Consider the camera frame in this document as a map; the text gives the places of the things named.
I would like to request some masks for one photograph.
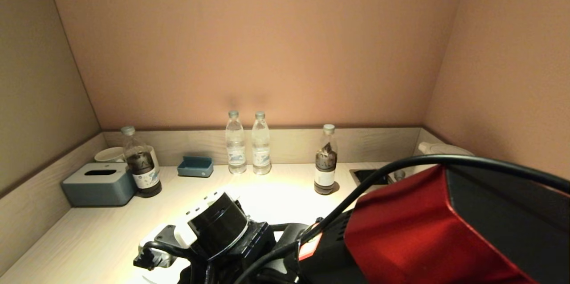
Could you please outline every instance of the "pink wall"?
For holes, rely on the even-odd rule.
[[[55,0],[103,129],[417,126],[458,0]]]
[[[570,178],[570,0],[461,0],[426,125]]]

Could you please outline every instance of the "tissue box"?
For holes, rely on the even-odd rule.
[[[126,162],[90,162],[61,182],[73,206],[122,206],[137,191]]]

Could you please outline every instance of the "light wood tabletop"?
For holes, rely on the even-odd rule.
[[[0,278],[0,284],[151,283],[143,278],[150,272],[133,266],[138,242],[158,224],[175,222],[204,195],[225,187],[240,195],[245,213],[255,221],[311,224],[354,190],[350,169],[383,164],[338,164],[335,181],[340,188],[326,196],[313,190],[314,164],[274,165],[264,176],[255,175],[251,166],[241,175],[215,166],[207,179],[181,177],[176,167],[162,167],[160,194],[134,197],[123,207],[74,207]]]

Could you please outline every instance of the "water bottle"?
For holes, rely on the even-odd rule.
[[[123,152],[126,163],[130,168],[130,173],[138,187],[138,194],[141,197],[152,197],[163,190],[160,183],[159,172],[152,160],[151,149],[145,142],[134,135],[133,126],[121,128],[125,136]]]
[[[226,147],[228,148],[228,169],[232,174],[246,171],[246,136],[240,122],[238,111],[228,113],[230,120],[226,125]]]
[[[321,195],[330,194],[334,187],[337,151],[334,125],[326,124],[322,128],[320,149],[315,156],[315,191]]]
[[[255,122],[251,129],[251,146],[253,150],[253,172],[265,175],[271,170],[269,159],[269,127],[265,122],[265,113],[255,113]]]

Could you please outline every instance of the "blue tray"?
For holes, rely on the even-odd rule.
[[[210,177],[214,171],[212,158],[204,156],[184,156],[178,166],[180,176]]]

